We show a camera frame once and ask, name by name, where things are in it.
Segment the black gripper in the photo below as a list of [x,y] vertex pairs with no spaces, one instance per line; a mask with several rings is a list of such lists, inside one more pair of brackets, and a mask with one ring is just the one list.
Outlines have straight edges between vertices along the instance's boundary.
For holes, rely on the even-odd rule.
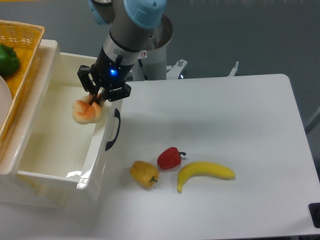
[[[126,78],[133,67],[133,64],[123,64],[124,57],[120,62],[112,60],[102,47],[99,55],[94,63],[94,68],[101,79],[101,87],[103,91],[99,94],[100,102],[114,102],[127,98],[131,94],[131,86],[126,83]],[[86,65],[80,65],[77,76],[82,84],[83,89],[89,93],[91,97],[90,103],[97,100],[98,88],[91,76],[91,68]]]

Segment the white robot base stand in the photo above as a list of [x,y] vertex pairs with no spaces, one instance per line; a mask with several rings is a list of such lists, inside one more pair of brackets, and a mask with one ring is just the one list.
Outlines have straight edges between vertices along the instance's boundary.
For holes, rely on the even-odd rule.
[[210,40],[210,36],[197,36],[192,31],[182,33],[163,15],[133,66],[133,81],[235,76],[239,62],[224,67],[223,54]]

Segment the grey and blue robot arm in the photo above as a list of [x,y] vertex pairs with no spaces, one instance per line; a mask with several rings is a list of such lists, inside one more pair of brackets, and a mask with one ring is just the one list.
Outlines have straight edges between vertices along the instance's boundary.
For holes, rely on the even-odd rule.
[[161,23],[165,0],[90,0],[99,24],[110,24],[109,33],[92,66],[81,65],[78,78],[90,102],[100,104],[130,96],[126,78],[153,30]]

